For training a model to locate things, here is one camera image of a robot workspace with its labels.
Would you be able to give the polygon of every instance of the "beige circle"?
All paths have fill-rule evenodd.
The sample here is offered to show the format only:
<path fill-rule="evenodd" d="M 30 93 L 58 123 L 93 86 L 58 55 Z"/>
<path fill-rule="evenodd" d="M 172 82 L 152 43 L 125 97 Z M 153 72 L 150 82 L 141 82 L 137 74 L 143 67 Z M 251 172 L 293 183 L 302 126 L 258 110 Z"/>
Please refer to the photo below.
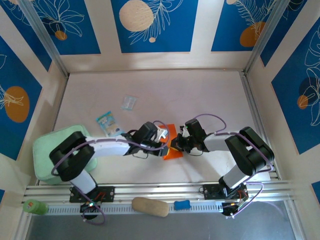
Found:
<path fill-rule="evenodd" d="M 146 30 L 154 22 L 151 8 L 141 0 L 127 1 L 119 12 L 120 22 L 131 32 Z"/>
<path fill-rule="evenodd" d="M 18 5 L 17 0 L 8 0 L 8 1 L 15 4 L 15 5 Z"/>
<path fill-rule="evenodd" d="M 227 4 L 235 4 L 238 0 L 226 0 Z"/>
<path fill-rule="evenodd" d="M 150 37 L 150 38 L 149 38 L 149 42 L 150 42 L 150 43 L 154 43 L 155 41 L 156 41 L 156 39 L 155 39 L 154 37 Z"/>

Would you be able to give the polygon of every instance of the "orange circle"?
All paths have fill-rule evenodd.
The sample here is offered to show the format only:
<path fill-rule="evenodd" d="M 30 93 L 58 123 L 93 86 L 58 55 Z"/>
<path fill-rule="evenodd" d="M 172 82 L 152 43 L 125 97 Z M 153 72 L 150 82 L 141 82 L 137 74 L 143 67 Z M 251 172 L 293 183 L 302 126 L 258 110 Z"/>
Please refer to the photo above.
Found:
<path fill-rule="evenodd" d="M 240 36 L 240 44 L 244 47 L 254 47 L 257 43 L 258 37 L 265 27 L 264 21 L 259 21 L 254 25 L 248 26 Z"/>
<path fill-rule="evenodd" d="M 60 31 L 60 30 L 56 31 L 56 32 L 54 33 L 54 35 L 55 35 L 55 37 L 56 37 L 57 39 L 59 39 L 59 40 L 61 40 L 61 41 L 66 40 L 67 37 L 68 37 L 67 34 L 66 34 L 64 31 Z"/>
<path fill-rule="evenodd" d="M 308 97 L 305 96 L 305 95 L 301 95 L 299 98 L 298 98 L 298 107 L 300 109 L 306 109 L 306 107 L 308 107 Z"/>
<path fill-rule="evenodd" d="M 12 86 L 7 89 L 4 98 L 7 100 L 4 105 L 7 116 L 16 123 L 23 123 L 30 109 L 27 92 L 20 86 Z"/>

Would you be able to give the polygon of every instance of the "white tabletop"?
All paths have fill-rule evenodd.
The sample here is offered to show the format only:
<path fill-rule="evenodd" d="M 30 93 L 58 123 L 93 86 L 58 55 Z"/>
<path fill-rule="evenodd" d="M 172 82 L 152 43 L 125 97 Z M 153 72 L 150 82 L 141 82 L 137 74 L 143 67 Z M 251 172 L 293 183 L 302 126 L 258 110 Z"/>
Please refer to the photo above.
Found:
<path fill-rule="evenodd" d="M 122 110 L 126 95 L 137 97 L 132 111 Z M 196 115 L 211 113 L 227 123 L 226 131 L 255 129 L 237 71 L 148 70 L 70 75 L 55 129 L 82 124 L 91 136 L 104 137 L 96 118 L 112 111 L 125 130 L 138 129 L 147 121 L 179 125 Z M 210 116 L 198 119 L 207 133 L 223 127 Z M 98 183 L 179 183 L 218 181 L 234 165 L 227 151 L 195 157 L 163 160 L 149 156 L 100 157 L 92 176 Z M 267 173 L 254 180 L 267 181 Z"/>

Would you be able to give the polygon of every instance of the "green cup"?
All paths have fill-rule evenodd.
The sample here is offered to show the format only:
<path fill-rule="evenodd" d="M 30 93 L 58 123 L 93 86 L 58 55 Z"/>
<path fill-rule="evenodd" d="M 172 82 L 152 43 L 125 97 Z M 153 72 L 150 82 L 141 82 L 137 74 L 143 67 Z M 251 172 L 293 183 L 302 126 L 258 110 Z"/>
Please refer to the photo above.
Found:
<path fill-rule="evenodd" d="M 30 214 L 44 215 L 48 209 L 47 203 L 35 199 L 29 199 L 23 204 L 23 211 Z"/>

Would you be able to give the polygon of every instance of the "orange object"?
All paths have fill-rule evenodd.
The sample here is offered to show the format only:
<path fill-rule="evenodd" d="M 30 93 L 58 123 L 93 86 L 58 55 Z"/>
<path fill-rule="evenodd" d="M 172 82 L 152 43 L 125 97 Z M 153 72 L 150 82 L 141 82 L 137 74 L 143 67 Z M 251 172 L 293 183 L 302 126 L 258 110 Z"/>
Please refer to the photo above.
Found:
<path fill-rule="evenodd" d="M 172 139 L 177 137 L 176 127 L 175 127 L 174 124 L 167 124 L 167 126 L 169 128 L 169 133 L 170 133 L 170 139 L 169 139 L 169 142 L 167 144 L 167 146 L 169 147 L 169 150 L 168 150 L 168 154 L 163 157 L 163 160 L 182 158 L 184 156 L 182 151 L 177 151 L 174 148 L 170 147 Z M 161 139 L 161 142 L 163 142 L 163 143 L 165 143 L 166 141 L 167 141 L 167 138 L 162 138 Z"/>

